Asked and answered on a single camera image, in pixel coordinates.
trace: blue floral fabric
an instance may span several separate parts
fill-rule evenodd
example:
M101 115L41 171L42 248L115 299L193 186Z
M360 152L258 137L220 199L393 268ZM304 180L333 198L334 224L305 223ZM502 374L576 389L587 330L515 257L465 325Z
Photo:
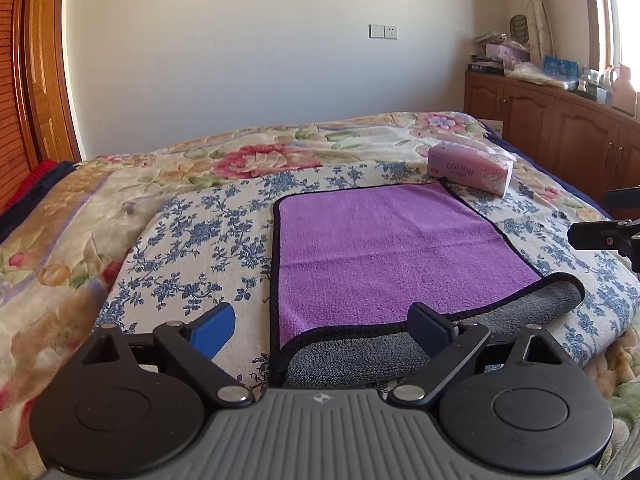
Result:
M294 193L420 182L430 182L425 162L369 162L286 171L177 196L129 251L98 323L149 332L228 301L236 333L214 361L260 390L268 374L273 203ZM544 275L569 272L584 283L584 302L548 327L579 364L622 334L640 303L640 283L615 254L569 246L567 229L578 218L517 180L503 199L452 189Z

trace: cotton tissue box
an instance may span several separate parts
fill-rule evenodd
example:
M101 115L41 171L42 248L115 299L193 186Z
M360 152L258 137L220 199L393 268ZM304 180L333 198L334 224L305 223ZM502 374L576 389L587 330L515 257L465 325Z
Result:
M462 144L441 142L429 149L427 173L504 197L513 173L513 159Z

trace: white logo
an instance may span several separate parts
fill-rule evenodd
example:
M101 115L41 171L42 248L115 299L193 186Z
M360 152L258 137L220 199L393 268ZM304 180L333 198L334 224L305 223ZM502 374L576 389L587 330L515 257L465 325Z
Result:
M333 397L328 396L326 393L324 392L320 392L319 394L315 394L313 397L311 397L315 402L319 402L320 404L324 404L325 402L329 402L331 399L333 399Z

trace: switch plate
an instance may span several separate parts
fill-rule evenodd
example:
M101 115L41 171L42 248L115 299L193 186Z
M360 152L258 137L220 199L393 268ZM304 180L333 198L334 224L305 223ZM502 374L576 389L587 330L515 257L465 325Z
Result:
M385 38L385 26L384 25L369 25L369 37L370 38Z
M385 38L388 40L397 40L398 28L395 25L385 25Z

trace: silver screw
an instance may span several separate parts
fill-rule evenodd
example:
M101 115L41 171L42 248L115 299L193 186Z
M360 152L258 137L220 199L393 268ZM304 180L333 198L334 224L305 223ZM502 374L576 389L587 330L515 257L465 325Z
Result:
M400 384L393 389L393 393L396 399L404 402L418 402L425 396L424 390L414 384Z
M223 386L218 390L218 398L231 404L245 402L250 394L244 386Z

